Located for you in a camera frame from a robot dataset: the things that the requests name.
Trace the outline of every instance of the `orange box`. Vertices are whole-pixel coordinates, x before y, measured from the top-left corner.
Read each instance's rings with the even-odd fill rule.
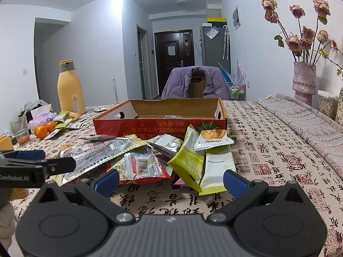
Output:
[[[95,117],[93,123],[97,134],[136,134],[147,140],[167,133],[184,140],[190,124],[199,132],[226,129],[227,115],[220,98],[127,100]]]

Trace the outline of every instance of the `white wall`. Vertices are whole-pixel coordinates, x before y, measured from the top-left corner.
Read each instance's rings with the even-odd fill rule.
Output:
[[[74,59],[86,106],[128,99],[123,55],[122,0],[96,0],[72,12],[71,22],[40,45],[37,67],[57,97],[59,62]]]
[[[193,42],[194,42],[194,59],[196,66],[202,66],[202,55],[200,46],[200,27],[203,23],[206,23],[206,18],[191,18],[191,16],[185,16],[180,19],[169,19],[153,21],[152,28],[154,33],[175,31],[175,30],[193,30]]]
[[[33,34],[35,18],[70,21],[70,12],[29,6],[0,5],[0,134],[20,114],[27,101],[38,99]]]
[[[293,79],[293,56],[285,48],[277,46],[274,36],[280,33],[277,24],[271,24],[264,18],[265,11],[261,6],[262,0],[223,0],[222,14],[227,18],[230,41],[231,41],[231,70],[237,70],[237,59],[241,69],[247,73],[247,80],[251,80],[251,88],[248,88],[247,100],[263,99],[268,95],[283,93],[294,96],[292,90]],[[278,8],[276,12],[280,21],[288,32],[292,31],[298,36],[299,25],[289,11],[289,6],[300,5],[306,16],[300,19],[301,26],[316,30],[317,13],[313,8],[313,0],[276,0]],[[328,24],[319,25],[319,30],[327,30],[329,37],[337,41],[338,47],[343,48],[342,32],[342,0],[329,1],[331,16],[328,16]],[[241,26],[235,30],[232,22],[232,13],[239,5]],[[330,57],[335,59],[335,53],[330,52]],[[336,75],[334,65],[320,59],[317,64],[317,89],[338,94],[343,86],[341,78]]]
[[[155,97],[158,95],[158,90],[155,54],[151,54],[151,50],[154,50],[152,22],[149,20],[149,15],[133,0],[122,0],[123,47],[126,85],[129,99],[142,99],[138,60],[137,26],[141,27],[148,33],[151,88],[152,96]]]

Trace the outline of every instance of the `flower vase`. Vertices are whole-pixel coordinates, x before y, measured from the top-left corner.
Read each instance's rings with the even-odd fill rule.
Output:
[[[312,96],[316,94],[316,66],[302,61],[294,62],[292,89],[296,99],[312,106]]]
[[[336,120],[341,126],[343,126],[343,87],[340,91],[340,98],[338,100]]]

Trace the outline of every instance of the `blue gripper pad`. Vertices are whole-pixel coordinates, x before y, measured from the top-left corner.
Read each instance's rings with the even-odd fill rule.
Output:
[[[119,186],[119,172],[117,170],[111,170],[93,180],[90,186],[96,192],[108,198]]]
[[[42,160],[45,159],[45,152],[43,150],[33,150],[33,151],[20,151],[15,156],[16,159],[23,160]]]
[[[250,181],[232,170],[225,171],[223,182],[226,190],[230,192],[234,198],[238,198],[239,196],[243,195],[251,187]]]

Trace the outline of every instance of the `yellow bottle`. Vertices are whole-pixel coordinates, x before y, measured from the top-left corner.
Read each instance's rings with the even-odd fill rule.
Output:
[[[60,62],[57,92],[62,111],[70,111],[79,114],[86,112],[81,82],[74,68],[73,59]]]

